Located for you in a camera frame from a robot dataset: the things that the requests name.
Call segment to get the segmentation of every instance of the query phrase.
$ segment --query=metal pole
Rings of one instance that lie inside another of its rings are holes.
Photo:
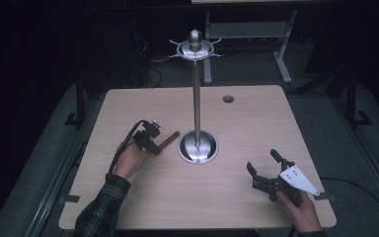
[[[294,20],[295,20],[296,15],[297,15],[297,10],[293,10],[291,12],[290,19],[288,20],[287,25],[285,26],[284,35],[282,36],[281,48],[279,49],[276,55],[276,58],[278,60],[281,60],[282,57],[284,56],[285,49],[287,48],[287,45],[288,45],[288,40],[290,39],[291,31],[293,30]]]
[[[200,134],[201,134],[201,118],[200,118],[200,87],[199,68],[196,61],[192,68],[192,92],[193,92],[193,116],[195,128],[195,147],[199,151]]]

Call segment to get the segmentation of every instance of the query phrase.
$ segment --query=metal frame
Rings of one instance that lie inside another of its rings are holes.
[[[76,114],[71,113],[67,118],[65,125],[76,125],[79,129],[85,119],[85,102],[84,102],[84,87],[82,85],[82,75],[76,78]]]
[[[61,191],[65,180],[69,175],[71,167],[74,165],[75,157],[77,156],[78,151],[83,150],[84,141],[89,140],[92,128],[94,127],[95,123],[95,119],[91,116],[91,114],[98,114],[99,110],[97,110],[96,102],[90,102],[86,109],[88,112],[86,116],[83,115],[83,120],[81,122],[82,126],[77,126],[75,131],[72,133],[70,144],[67,146],[67,149],[63,155],[64,158],[56,168],[54,176],[51,179],[51,182],[48,185],[45,194],[39,202],[37,212],[25,236],[34,237],[41,235],[41,232],[45,227],[45,223],[57,202],[59,192]]]
[[[238,26],[241,28],[245,27],[245,30],[237,29],[235,31],[235,27],[232,23],[229,24],[221,24],[224,27],[222,29],[233,29],[232,32],[226,32],[226,34],[218,34],[220,31],[214,31],[212,27],[215,27],[217,24],[212,24],[210,22],[210,13],[206,13],[205,20],[205,40],[209,41],[211,38],[214,39],[242,39],[242,38],[282,38],[282,44],[278,51],[273,53],[276,65],[278,66],[279,72],[281,74],[282,80],[286,84],[292,83],[290,74],[285,66],[285,62],[283,60],[283,56],[285,50],[288,45],[289,38],[291,36],[291,32],[294,26],[294,21],[297,15],[297,10],[293,10],[291,12],[290,18],[288,22],[268,22],[268,23],[239,23]],[[282,31],[275,30],[284,26]],[[204,84],[210,85],[212,83],[211,76],[211,64],[209,58],[204,60]]]

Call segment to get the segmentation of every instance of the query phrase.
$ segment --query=cable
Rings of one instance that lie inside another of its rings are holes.
[[[157,87],[159,87],[159,86],[161,85],[161,83],[162,83],[162,80],[163,80],[162,73],[161,73],[160,71],[154,69],[154,68],[151,68],[151,67],[149,67],[149,68],[147,68],[147,69],[152,70],[152,71],[156,72],[156,73],[159,75],[159,81],[155,84],[155,82],[152,80],[152,78],[151,78],[149,75],[146,74],[147,78],[149,79],[148,82],[150,82],[150,86],[151,86],[152,88],[157,88]]]
[[[351,181],[348,181],[348,180],[343,180],[343,179],[338,179],[338,178],[328,178],[328,177],[320,177],[320,179],[322,181],[325,181],[325,180],[326,181],[338,181],[338,182],[343,182],[343,183],[350,184],[350,185],[355,186],[355,187],[361,189],[362,191],[368,193],[370,196],[372,196],[375,200],[377,200],[379,202],[379,198],[376,195],[374,195],[373,193],[369,192],[364,187],[362,187],[362,186],[360,186],[360,185],[358,185],[358,184],[356,184],[354,182],[351,182]]]
[[[141,49],[140,52],[137,52],[137,54],[139,54],[140,56],[142,56],[143,52],[144,52],[144,51],[146,50],[146,48],[147,48],[147,41],[146,41],[146,39],[141,38],[141,37],[135,37],[134,39],[135,39],[135,40],[142,40],[142,41],[144,42],[143,49]]]

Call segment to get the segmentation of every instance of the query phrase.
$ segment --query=plaid shirt sleeve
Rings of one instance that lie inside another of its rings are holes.
[[[119,208],[130,186],[128,180],[110,176],[97,197],[79,214],[73,236],[115,236]]]

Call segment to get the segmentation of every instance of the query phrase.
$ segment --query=wrist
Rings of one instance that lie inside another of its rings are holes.
[[[113,170],[113,175],[120,176],[124,179],[128,179],[130,177],[131,172],[133,172],[133,169],[127,168],[125,166],[115,166]]]

